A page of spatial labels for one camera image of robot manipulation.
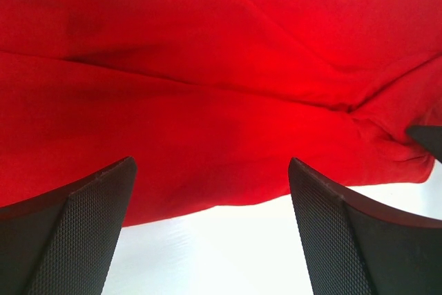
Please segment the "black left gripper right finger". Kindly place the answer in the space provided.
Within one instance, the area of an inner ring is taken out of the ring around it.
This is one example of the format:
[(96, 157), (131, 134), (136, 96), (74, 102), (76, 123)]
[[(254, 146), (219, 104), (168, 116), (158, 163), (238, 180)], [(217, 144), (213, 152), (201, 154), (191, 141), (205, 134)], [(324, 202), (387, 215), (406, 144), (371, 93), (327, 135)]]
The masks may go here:
[(294, 158), (291, 199), (314, 294), (441, 294), (441, 221), (389, 207)]

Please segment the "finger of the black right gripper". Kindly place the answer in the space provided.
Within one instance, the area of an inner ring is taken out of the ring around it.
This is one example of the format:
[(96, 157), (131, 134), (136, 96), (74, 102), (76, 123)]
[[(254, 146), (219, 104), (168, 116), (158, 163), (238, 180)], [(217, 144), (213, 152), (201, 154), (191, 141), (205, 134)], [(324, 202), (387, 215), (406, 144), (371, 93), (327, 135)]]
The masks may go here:
[(411, 126), (406, 133), (436, 160), (442, 162), (442, 127), (441, 126)]

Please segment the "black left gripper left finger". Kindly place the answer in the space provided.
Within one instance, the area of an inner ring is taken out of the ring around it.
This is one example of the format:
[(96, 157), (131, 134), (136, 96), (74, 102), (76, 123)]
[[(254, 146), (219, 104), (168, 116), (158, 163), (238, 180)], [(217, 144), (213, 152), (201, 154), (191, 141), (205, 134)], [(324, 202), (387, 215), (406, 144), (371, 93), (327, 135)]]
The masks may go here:
[(101, 294), (137, 165), (119, 160), (1, 208), (2, 294)]

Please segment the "red t shirt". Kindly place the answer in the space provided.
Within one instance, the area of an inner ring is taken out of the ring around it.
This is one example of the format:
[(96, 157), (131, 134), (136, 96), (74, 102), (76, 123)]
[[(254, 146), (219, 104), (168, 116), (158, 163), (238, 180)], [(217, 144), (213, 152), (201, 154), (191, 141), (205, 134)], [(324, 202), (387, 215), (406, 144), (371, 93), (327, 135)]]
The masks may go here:
[(1, 0), (1, 204), (132, 156), (126, 225), (289, 191), (424, 182), (441, 0)]

